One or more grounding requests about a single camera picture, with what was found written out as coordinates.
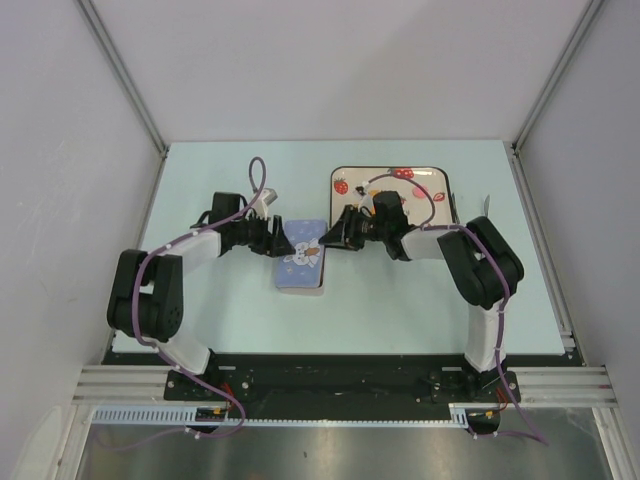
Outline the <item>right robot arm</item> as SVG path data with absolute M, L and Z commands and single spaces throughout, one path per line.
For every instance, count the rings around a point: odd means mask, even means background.
M 465 225 L 418 226 L 409 222 L 395 191 L 377 193 L 372 205 L 345 206 L 319 243 L 359 251 L 368 241 L 380 242 L 396 261 L 444 261 L 469 305 L 464 358 L 473 369 L 461 376 L 461 388 L 473 401 L 486 400 L 497 389 L 493 372 L 504 372 L 505 310 L 524 278 L 521 260 L 486 216 Z

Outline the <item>white rectangular tin box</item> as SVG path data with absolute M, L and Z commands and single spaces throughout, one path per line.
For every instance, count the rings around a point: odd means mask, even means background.
M 275 273 L 275 287 L 283 294 L 320 296 L 324 293 L 324 268 L 316 265 L 279 264 Z

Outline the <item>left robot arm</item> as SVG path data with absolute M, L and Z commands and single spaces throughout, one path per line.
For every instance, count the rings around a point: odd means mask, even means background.
M 216 192 L 187 234 L 156 251 L 128 249 L 118 259 L 106 319 L 108 325 L 148 346 L 173 367 L 188 371 L 186 387 L 197 398 L 214 397 L 221 376 L 209 368 L 212 350 L 183 325 L 184 277 L 235 246 L 257 255 L 284 257 L 294 252 L 280 216 L 268 216 L 277 199 L 271 188 L 251 200 Z

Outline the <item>metal tongs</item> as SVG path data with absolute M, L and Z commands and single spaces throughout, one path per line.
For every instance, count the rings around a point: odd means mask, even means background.
M 484 217 L 489 217 L 490 201 L 491 201 L 490 195 L 485 196 L 482 201 L 481 215 Z M 456 196 L 454 193 L 450 195 L 450 203 L 451 203 L 452 219 L 454 220 L 455 223 L 460 223 L 461 222 L 460 210 L 457 206 Z

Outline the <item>silver tin lid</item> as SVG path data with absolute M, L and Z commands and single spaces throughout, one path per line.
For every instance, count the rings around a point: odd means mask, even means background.
M 284 223 L 284 233 L 295 248 L 293 255 L 282 257 L 277 264 L 293 263 L 311 268 L 324 268 L 325 247 L 319 239 L 327 232 L 327 222 L 321 219 L 289 220 Z

